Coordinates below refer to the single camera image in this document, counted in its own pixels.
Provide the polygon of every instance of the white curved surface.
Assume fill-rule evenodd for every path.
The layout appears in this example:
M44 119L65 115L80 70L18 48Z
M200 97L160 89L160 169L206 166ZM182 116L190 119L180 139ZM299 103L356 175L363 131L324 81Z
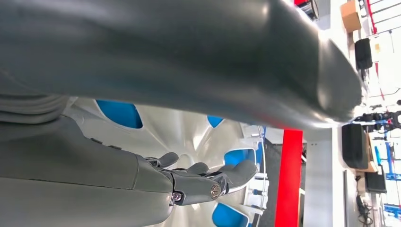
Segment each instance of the white curved surface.
M258 148L259 138L253 137L249 127L239 122L223 120L213 128L206 115L167 108L135 105L141 117L141 129L127 128L108 119L94 99L79 98L64 114L80 126L88 138L100 140L143 157L160 157L175 152L180 160L174 168L188 168L204 162L211 171L222 167L224 155L236 149ZM241 208L248 193L243 188L217 201L176 206L171 216L154 227L212 227L212 213L218 202L253 219L254 213Z

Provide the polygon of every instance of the black cable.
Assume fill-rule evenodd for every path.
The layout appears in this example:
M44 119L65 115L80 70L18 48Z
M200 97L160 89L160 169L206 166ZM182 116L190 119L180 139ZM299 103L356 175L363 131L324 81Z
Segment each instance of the black cable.
M369 227L373 224L373 219L369 217L371 210L372 207L366 203L363 204L363 207L359 208L360 215L358 217L358 220L360 223L363 224L363 227Z

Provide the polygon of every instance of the bolt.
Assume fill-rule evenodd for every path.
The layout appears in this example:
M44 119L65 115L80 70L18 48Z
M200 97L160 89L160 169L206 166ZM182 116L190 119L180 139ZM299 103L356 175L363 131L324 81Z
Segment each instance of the bolt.
M210 190L210 194L211 194L212 199L214 199L214 200L217 199L221 194L220 185L218 185L218 184L213 185Z
M180 201L183 196L178 192L173 192L171 199L174 201Z

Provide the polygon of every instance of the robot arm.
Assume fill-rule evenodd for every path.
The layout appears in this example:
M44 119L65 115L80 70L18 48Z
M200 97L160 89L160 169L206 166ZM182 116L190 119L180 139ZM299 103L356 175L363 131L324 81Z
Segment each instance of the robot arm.
M279 128L347 122L361 81L299 13L278 0L2 0L0 92L129 101ZM17 117L45 122L62 109L44 105Z
M59 117L69 96L307 129L351 119L364 89L280 0L2 0L0 50L2 227L152 225L255 170L154 167Z

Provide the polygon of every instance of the red pole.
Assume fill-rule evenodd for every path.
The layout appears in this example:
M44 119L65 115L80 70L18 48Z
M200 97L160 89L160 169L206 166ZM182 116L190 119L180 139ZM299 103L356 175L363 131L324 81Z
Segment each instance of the red pole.
M276 227L298 227L301 155L302 131L284 130L276 206Z

